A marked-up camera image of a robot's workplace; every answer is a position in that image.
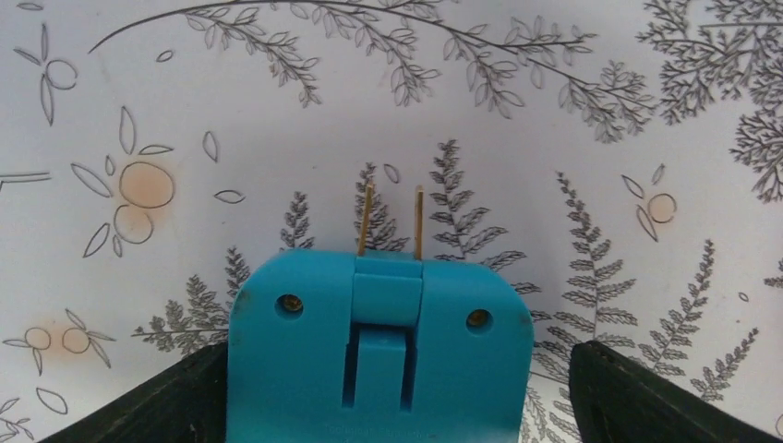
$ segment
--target gold prong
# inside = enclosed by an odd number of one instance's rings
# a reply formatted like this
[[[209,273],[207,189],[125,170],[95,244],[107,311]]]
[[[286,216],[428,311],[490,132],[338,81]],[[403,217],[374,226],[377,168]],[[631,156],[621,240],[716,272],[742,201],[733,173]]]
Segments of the gold prong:
[[[356,253],[359,256],[365,255],[365,249],[367,248],[367,230],[369,229],[369,213],[372,211],[372,197],[375,194],[373,190],[375,186],[372,182],[367,182],[365,186],[365,208],[362,213],[362,229],[359,232],[359,250]]]
[[[416,251],[414,258],[421,260],[422,257],[422,241],[424,232],[424,187],[419,185],[416,187]]]

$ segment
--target screw hole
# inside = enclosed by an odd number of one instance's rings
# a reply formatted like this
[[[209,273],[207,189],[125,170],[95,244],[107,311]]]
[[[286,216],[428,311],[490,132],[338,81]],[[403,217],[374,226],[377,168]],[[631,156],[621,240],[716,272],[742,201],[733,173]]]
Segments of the screw hole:
[[[305,310],[305,305],[302,303],[302,299],[287,293],[281,295],[277,299],[277,303],[274,304],[275,310],[280,317],[293,320],[302,316],[302,311]]]
[[[465,325],[474,334],[483,334],[492,327],[492,315],[486,309],[476,309],[468,314]]]

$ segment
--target blue plastic device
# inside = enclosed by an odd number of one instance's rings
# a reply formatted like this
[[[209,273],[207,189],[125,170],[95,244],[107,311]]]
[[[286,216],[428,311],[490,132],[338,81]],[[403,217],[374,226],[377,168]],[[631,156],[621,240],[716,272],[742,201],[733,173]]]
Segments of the blue plastic device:
[[[477,264],[292,249],[231,313],[226,443],[517,443],[533,321]]]

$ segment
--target blue plastic casing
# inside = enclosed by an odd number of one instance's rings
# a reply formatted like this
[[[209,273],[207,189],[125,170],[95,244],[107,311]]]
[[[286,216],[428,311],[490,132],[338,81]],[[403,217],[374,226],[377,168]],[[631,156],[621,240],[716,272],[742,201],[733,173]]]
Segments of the blue plastic casing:
[[[472,329],[476,309],[489,318]],[[246,281],[229,325],[226,443],[518,441],[533,322],[487,267],[288,250]]]

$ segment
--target teal plastic connector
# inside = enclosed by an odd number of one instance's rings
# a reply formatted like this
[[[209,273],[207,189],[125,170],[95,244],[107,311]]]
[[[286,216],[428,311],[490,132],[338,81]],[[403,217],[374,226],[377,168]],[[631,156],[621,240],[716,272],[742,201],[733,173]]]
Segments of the teal plastic connector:
[[[414,254],[293,249],[245,282],[226,443],[517,443],[530,312],[487,267],[421,260],[417,208]]]

